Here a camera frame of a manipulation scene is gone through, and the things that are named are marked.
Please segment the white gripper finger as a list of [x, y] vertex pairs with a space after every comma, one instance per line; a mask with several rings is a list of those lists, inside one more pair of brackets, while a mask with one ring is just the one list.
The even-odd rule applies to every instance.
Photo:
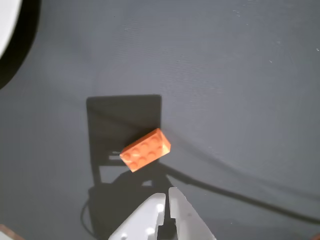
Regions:
[[109, 237], [110, 240], [156, 240], [164, 224], [166, 195], [148, 197]]
[[185, 195], [177, 188], [168, 190], [170, 217], [175, 219], [178, 240], [216, 240]]

